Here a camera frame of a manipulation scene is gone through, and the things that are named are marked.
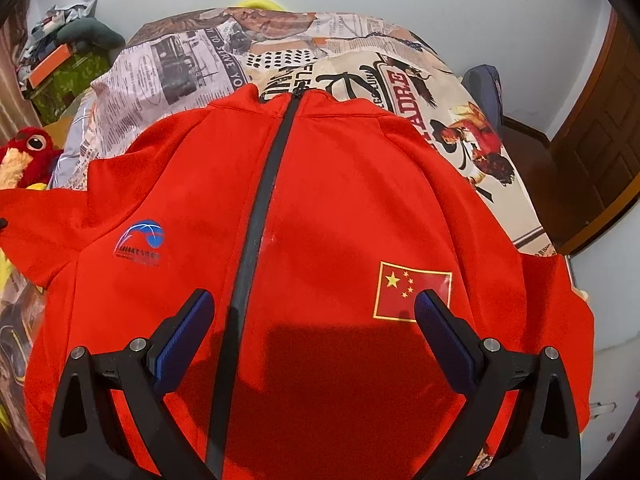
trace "bedsheet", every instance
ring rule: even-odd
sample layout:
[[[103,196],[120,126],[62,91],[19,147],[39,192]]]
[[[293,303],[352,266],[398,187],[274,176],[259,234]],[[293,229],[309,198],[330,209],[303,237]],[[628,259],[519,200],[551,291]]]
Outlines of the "bedsheet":
[[[476,189],[519,250],[555,252],[499,137],[436,52],[405,28],[351,13],[227,8],[147,23],[92,83],[51,185],[86,189],[91,160],[120,155],[153,122],[249,82],[263,100],[321,88],[407,118]],[[22,382],[45,293],[16,269],[0,298],[0,402],[18,447],[44,476]],[[477,466],[489,461],[483,453]]]

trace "large yellow star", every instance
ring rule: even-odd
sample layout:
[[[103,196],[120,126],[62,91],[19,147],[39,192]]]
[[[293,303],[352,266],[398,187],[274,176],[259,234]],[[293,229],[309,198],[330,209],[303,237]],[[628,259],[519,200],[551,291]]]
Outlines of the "large yellow star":
[[[385,276],[385,278],[389,280],[386,286],[394,286],[395,288],[398,288],[396,283],[400,281],[400,278],[396,278],[396,275],[393,271],[391,271],[391,276]]]

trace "red plush toy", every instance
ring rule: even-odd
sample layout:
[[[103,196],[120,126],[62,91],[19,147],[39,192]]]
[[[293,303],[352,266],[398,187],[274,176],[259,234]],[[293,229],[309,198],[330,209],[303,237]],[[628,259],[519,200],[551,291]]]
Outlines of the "red plush toy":
[[[55,150],[49,134],[40,128],[23,128],[0,148],[0,189],[47,184],[53,161],[62,150]]]

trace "chinese flag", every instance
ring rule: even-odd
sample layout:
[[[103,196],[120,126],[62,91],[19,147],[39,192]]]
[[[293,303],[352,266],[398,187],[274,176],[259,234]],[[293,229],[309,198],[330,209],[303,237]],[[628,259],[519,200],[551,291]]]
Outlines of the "chinese flag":
[[[415,322],[414,301],[419,292],[432,288],[449,306],[451,273],[410,269],[380,262],[378,293],[373,317]]]

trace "brown door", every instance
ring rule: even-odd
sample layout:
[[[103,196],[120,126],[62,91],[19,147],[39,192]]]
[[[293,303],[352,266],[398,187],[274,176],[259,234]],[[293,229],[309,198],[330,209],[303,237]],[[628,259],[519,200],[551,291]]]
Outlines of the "brown door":
[[[605,49],[596,64],[599,76],[592,77],[551,146],[586,227],[565,253],[593,238],[624,209],[620,197],[628,203],[637,195],[629,189],[640,174],[640,51],[615,16]]]

